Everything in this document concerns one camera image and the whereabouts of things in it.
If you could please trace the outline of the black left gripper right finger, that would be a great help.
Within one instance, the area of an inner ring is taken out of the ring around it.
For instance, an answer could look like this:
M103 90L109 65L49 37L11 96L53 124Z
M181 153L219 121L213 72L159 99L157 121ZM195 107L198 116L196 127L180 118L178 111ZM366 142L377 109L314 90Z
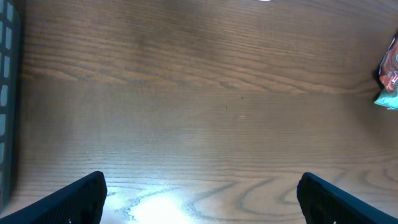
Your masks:
M310 172L304 173L298 183L297 199L307 223L397 224L397 218Z

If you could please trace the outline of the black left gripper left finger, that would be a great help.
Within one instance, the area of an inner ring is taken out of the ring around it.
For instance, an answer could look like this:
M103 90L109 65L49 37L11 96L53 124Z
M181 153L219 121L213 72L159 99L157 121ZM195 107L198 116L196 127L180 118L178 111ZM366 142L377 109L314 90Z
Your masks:
M106 196L104 174L95 171L1 218L1 224L99 224Z

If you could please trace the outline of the teal wrapper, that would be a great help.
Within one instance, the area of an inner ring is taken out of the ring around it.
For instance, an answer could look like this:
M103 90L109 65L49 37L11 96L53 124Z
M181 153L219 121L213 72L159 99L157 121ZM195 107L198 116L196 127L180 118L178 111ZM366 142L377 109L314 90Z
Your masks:
M392 92L382 90L374 103L389 110L398 110L397 88Z

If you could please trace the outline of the brown orange candy bar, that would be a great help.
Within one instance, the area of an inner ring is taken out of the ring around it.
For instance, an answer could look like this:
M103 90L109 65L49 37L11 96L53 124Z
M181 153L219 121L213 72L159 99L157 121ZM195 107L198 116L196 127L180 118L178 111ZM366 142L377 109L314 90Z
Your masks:
M397 33L385 53L379 66L379 80L388 93L392 93L397 86Z

